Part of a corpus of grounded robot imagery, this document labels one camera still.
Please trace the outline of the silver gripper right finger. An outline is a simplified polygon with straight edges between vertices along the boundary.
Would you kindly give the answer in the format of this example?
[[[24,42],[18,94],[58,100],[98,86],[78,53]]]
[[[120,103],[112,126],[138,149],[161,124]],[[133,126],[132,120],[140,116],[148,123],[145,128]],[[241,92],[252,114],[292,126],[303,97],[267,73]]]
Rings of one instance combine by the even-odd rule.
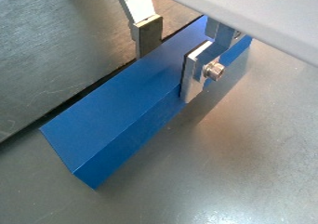
[[[207,79],[220,79],[224,72],[220,56],[240,40],[240,32],[211,18],[205,22],[204,34],[208,39],[193,47],[184,57],[180,87],[184,103],[200,94]]]

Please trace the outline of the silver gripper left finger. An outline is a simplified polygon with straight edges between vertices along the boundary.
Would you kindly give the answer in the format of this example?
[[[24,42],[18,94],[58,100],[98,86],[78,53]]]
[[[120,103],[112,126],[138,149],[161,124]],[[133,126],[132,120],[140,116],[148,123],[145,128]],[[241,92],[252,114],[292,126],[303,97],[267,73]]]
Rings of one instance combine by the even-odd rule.
[[[152,0],[117,0],[128,19],[134,54],[140,59],[161,45],[163,17],[154,12]]]

